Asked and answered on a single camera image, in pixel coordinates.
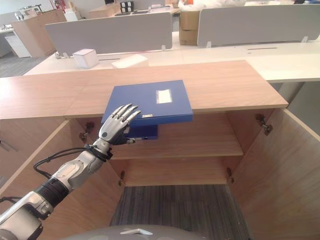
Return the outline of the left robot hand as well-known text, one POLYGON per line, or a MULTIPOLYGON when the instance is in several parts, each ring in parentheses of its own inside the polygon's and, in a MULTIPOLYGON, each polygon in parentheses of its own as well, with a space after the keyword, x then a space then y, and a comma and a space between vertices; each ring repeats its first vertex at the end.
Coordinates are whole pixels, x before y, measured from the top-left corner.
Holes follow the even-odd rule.
POLYGON ((135 139, 126 137, 124 131, 140 114, 137 108, 137 105, 129 103, 115 109, 100 128, 98 138, 114 146, 135 143, 135 139))

